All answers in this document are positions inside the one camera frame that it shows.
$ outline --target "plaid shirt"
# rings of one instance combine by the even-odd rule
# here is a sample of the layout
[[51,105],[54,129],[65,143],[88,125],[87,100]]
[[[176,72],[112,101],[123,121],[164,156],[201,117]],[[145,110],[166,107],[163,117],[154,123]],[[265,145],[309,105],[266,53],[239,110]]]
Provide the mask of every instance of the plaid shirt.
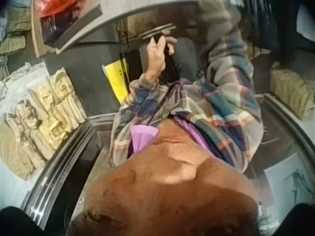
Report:
[[144,75],[132,81],[131,93],[114,119],[111,157],[115,165],[128,158],[131,126],[156,127],[169,115],[193,123],[214,155],[240,172],[256,152],[263,124],[253,91],[253,66],[244,55],[245,45],[237,28],[240,12],[226,0],[200,0],[199,5],[210,51],[206,78],[194,83],[181,79],[161,107],[167,86],[150,83]]

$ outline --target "hand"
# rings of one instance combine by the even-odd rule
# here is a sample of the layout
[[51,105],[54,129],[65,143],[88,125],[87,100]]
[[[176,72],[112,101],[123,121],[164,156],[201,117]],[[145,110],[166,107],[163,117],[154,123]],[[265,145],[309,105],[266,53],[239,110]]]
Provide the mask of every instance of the hand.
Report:
[[157,43],[153,37],[151,38],[147,46],[149,62],[148,69],[145,73],[146,80],[154,83],[157,82],[161,72],[165,69],[165,46],[168,46],[169,54],[172,55],[175,52],[173,44],[176,42],[177,39],[171,36],[161,36]]

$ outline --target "man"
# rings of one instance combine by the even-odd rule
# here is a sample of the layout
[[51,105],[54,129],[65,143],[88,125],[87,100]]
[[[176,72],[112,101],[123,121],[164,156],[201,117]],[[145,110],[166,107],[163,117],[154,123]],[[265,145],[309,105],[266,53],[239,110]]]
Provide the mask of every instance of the man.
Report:
[[90,188],[68,235],[256,235],[254,187],[242,172],[263,135],[244,56],[240,13],[200,0],[207,29],[206,77],[158,83],[172,37],[150,41],[148,69],[130,84],[112,130],[118,166]]

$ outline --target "yellow paper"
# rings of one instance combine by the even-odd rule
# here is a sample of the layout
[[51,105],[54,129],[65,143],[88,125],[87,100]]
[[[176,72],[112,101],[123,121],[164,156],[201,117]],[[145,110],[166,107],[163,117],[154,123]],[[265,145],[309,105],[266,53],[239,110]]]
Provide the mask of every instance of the yellow paper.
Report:
[[[127,68],[126,60],[124,59],[125,68]],[[120,103],[123,102],[128,95],[126,83],[124,79],[124,73],[121,61],[118,60],[106,66],[102,66],[105,75],[112,87],[112,90]]]

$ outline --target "red bag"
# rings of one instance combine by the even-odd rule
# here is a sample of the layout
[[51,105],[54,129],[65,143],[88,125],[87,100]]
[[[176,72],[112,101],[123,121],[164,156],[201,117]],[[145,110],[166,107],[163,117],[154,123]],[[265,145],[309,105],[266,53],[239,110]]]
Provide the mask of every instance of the red bag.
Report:
[[66,10],[75,2],[76,0],[35,0],[35,7],[39,17],[46,17]]

